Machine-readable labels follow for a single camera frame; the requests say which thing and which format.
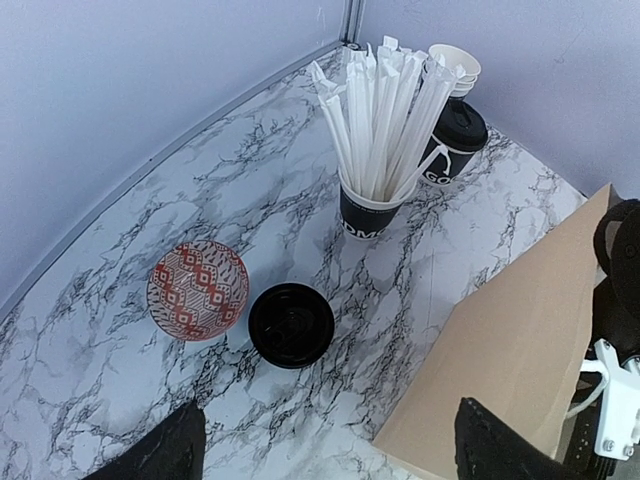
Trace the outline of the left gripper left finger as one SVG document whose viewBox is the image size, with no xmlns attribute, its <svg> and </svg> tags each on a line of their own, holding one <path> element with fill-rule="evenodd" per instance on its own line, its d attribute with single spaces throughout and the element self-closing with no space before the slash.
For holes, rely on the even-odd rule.
<svg viewBox="0 0 640 480">
<path fill-rule="evenodd" d="M 86 479 L 202 479 L 206 418 L 184 403 L 122 455 Z"/>
</svg>

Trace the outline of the brown paper bag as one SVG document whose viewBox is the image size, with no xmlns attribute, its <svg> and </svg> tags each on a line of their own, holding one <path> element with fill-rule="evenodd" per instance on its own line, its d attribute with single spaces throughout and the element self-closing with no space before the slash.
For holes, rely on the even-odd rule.
<svg viewBox="0 0 640 480">
<path fill-rule="evenodd" d="M 453 309 L 375 447 L 426 479 L 453 479 L 460 401 L 478 400 L 554 456 L 592 330 L 593 235 L 605 186 Z"/>
</svg>

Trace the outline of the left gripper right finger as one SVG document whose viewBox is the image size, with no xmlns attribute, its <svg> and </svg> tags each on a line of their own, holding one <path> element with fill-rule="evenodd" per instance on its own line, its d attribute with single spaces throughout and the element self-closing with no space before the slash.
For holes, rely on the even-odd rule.
<svg viewBox="0 0 640 480">
<path fill-rule="evenodd" d="M 573 479 L 575 472 L 542 453 L 471 397 L 460 401 L 454 421 L 460 479 Z"/>
</svg>

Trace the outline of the black paper coffee cup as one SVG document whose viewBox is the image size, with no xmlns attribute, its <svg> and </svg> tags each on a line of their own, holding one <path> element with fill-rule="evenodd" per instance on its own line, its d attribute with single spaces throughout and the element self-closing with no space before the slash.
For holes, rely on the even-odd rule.
<svg viewBox="0 0 640 480">
<path fill-rule="evenodd" d="M 438 154 L 423 173 L 423 179 L 434 186 L 445 187 L 465 169 L 477 151 L 447 148 L 447 154 Z"/>
</svg>

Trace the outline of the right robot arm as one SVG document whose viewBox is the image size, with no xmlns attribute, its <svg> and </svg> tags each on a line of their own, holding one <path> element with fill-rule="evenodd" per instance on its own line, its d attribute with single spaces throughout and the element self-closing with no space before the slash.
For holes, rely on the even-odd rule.
<svg viewBox="0 0 640 480">
<path fill-rule="evenodd" d="M 639 201 L 612 206 L 593 245 L 605 278 L 594 288 L 591 341 L 608 341 L 625 364 L 639 356 Z"/>
</svg>

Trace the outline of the black coffee cup lid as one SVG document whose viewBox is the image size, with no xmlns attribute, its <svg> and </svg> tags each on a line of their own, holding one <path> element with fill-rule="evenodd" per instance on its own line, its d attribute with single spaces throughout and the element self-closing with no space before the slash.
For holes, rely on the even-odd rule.
<svg viewBox="0 0 640 480">
<path fill-rule="evenodd" d="M 488 141 L 483 117 L 464 100 L 449 98 L 433 131 L 447 147 L 464 152 L 477 152 Z"/>
</svg>

